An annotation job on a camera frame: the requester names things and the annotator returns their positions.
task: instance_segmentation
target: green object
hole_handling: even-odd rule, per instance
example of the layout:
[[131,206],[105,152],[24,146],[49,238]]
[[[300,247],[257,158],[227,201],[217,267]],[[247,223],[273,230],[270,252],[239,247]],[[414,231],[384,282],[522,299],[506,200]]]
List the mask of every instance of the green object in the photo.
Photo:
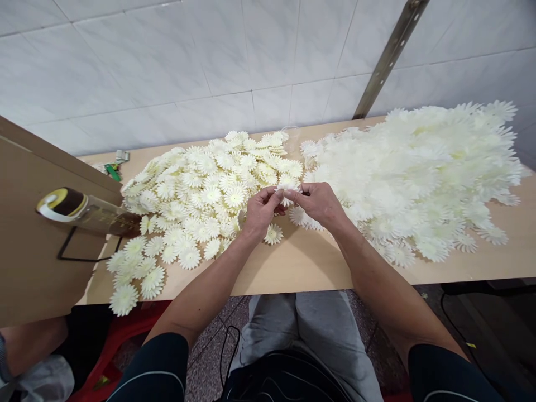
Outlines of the green object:
[[117,168],[118,168],[117,164],[106,164],[104,165],[104,167],[106,168],[110,176],[113,177],[114,180],[121,181],[121,176],[119,176],[119,173],[117,172]]

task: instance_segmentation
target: forearm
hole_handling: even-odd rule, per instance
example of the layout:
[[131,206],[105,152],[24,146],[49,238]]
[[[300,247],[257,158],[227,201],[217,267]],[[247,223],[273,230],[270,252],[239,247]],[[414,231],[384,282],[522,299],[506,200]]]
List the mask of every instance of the forearm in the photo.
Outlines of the forearm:
[[225,306],[240,271],[257,244],[252,236],[241,233],[171,302],[145,342],[161,333],[176,332],[186,338],[191,348],[199,334]]
[[350,267],[356,293],[373,311],[404,362],[418,343],[430,343],[466,358],[422,297],[349,221],[332,231]]

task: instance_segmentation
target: pile of flowers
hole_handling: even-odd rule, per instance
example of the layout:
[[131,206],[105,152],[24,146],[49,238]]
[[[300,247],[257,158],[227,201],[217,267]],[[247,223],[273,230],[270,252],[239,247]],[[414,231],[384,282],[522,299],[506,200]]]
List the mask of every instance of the pile of flowers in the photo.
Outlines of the pile of flowers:
[[[442,262],[454,248],[475,252],[468,229],[506,244],[486,203],[518,205],[509,187],[530,174],[514,156],[516,134],[505,127],[516,110],[498,101],[396,109],[367,131],[351,127],[303,142],[303,181],[328,182],[370,244],[400,267],[416,255]],[[300,207],[289,215],[299,226],[323,229]]]
[[[124,207],[143,215],[141,236],[129,240],[108,261],[114,274],[111,308],[126,315],[140,295],[150,300],[164,286],[159,264],[196,268],[202,258],[218,257],[240,231],[248,198],[261,188],[296,188],[303,164],[283,159],[285,132],[266,134],[260,141],[247,132],[231,131],[208,146],[176,147],[154,158],[121,190]],[[283,234],[270,225],[265,242],[273,245]]]

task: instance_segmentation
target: hand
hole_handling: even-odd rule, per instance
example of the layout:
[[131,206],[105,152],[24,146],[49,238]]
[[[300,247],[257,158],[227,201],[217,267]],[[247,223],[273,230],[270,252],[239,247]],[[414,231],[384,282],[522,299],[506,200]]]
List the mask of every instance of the hand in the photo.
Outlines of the hand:
[[332,232],[331,228],[340,226],[341,223],[348,220],[341,203],[328,183],[303,183],[300,188],[309,195],[286,190],[285,198],[301,206],[307,215],[327,230]]
[[286,207],[279,203],[283,200],[283,190],[276,192],[275,186],[265,187],[251,197],[247,202],[247,216],[243,233],[258,242],[266,237],[268,225],[272,222],[274,213],[285,215]]

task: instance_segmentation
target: red stool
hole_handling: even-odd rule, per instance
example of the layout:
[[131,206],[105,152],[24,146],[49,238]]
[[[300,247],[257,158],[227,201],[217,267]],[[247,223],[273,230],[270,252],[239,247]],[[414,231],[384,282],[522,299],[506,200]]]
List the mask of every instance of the red stool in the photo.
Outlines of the red stool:
[[[123,375],[112,363],[116,352],[123,342],[143,332],[150,331],[170,303],[171,300],[157,301],[147,309],[136,308],[125,317],[115,318],[110,324],[106,343],[95,368],[89,374],[82,388],[73,394],[68,402],[101,402],[108,399]],[[94,388],[102,376],[106,377],[109,382],[95,390]]]

